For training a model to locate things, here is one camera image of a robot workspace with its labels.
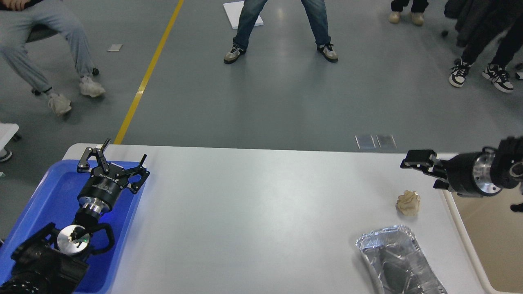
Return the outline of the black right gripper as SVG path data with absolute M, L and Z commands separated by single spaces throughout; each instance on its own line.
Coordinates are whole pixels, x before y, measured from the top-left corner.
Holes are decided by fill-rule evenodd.
M 494 154 L 462 153 L 451 159 L 437 158 L 431 149 L 411 149 L 400 164 L 401 169 L 414 169 L 437 180 L 433 188 L 456 192 L 462 197 L 490 197 L 502 191 L 491 179 Z

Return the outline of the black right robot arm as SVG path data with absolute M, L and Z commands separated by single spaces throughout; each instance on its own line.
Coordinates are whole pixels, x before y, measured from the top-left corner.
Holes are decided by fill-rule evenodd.
M 509 136 L 497 148 L 439 158 L 432 149 L 411 149 L 400 168 L 414 169 L 436 178 L 435 189 L 456 192 L 461 197 L 482 198 L 513 189 L 523 181 L 522 138 Z

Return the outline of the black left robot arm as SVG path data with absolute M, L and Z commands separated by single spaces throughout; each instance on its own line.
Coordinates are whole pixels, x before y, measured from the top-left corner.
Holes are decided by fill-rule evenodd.
M 150 172 L 108 147 L 52 165 L 1 247 L 2 294 L 105 294 Z

